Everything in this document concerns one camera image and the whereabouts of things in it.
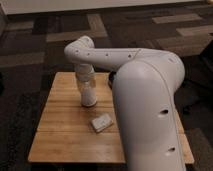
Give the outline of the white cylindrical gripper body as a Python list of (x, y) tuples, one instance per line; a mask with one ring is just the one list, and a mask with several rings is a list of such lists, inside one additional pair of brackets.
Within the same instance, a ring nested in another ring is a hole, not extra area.
[(76, 78), (81, 82), (90, 81), (95, 74), (94, 68), (90, 64), (76, 64), (74, 69)]

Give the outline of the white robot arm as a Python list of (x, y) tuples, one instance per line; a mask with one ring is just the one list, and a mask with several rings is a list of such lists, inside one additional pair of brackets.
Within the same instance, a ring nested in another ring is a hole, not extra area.
[(176, 54), (148, 48), (96, 48), (82, 36), (64, 53), (74, 64), (116, 73), (112, 96), (128, 171), (186, 171), (174, 94), (185, 77)]

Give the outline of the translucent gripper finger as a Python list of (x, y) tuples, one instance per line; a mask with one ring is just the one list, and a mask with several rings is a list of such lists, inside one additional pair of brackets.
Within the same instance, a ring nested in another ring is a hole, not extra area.
[(95, 77), (92, 77), (92, 78), (90, 79), (90, 86), (91, 86), (92, 88), (95, 88), (95, 87), (96, 87), (96, 79), (95, 79)]
[(77, 79), (77, 86), (78, 86), (78, 90), (81, 92), (82, 91), (82, 82), (79, 81), (78, 79)]

